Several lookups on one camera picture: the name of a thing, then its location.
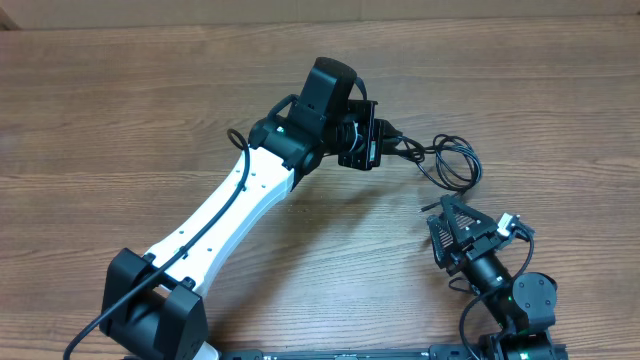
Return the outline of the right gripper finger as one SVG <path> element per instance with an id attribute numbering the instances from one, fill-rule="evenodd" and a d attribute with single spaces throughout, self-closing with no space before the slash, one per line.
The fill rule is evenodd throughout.
<path id="1" fill-rule="evenodd" d="M 444 221 L 457 245 L 468 245 L 497 231 L 497 223 L 488 215 L 471 208 L 460 199 L 445 195 L 441 199 Z"/>
<path id="2" fill-rule="evenodd" d="M 430 215 L 427 218 L 427 225 L 431 235 L 434 259 L 438 267 L 445 270 L 458 270 L 460 257 L 455 235 L 457 222 L 449 220 L 445 214 Z"/>

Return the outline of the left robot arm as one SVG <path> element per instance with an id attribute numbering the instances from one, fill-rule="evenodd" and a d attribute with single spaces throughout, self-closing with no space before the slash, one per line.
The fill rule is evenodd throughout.
<path id="1" fill-rule="evenodd" d="M 232 171 L 175 231 L 138 255 L 110 263 L 100 331 L 140 359 L 218 359 L 204 300 L 247 233 L 326 156 L 369 170 L 380 162 L 375 102 L 353 100 L 364 84 L 348 65 L 315 60 L 300 94 L 277 103 L 247 137 Z"/>

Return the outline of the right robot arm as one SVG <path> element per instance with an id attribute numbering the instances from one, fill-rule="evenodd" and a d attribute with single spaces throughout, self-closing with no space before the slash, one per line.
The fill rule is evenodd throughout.
<path id="1" fill-rule="evenodd" d="M 519 215 L 505 213 L 498 220 L 481 213 L 458 198 L 440 199 L 442 213 L 427 219 L 434 259 L 451 280 L 455 291 L 458 281 L 468 287 L 462 291 L 473 299 L 464 308 L 458 323 L 461 342 L 433 345 L 432 359 L 512 359 L 563 360 L 569 357 L 564 344 L 556 344 L 549 328 L 555 325 L 556 281 L 550 276 L 527 270 L 534 254 L 535 231 Z M 529 245 L 520 269 L 511 274 L 497 253 L 515 239 Z M 472 308 L 482 303 L 500 330 L 471 343 L 465 333 L 465 321 Z"/>

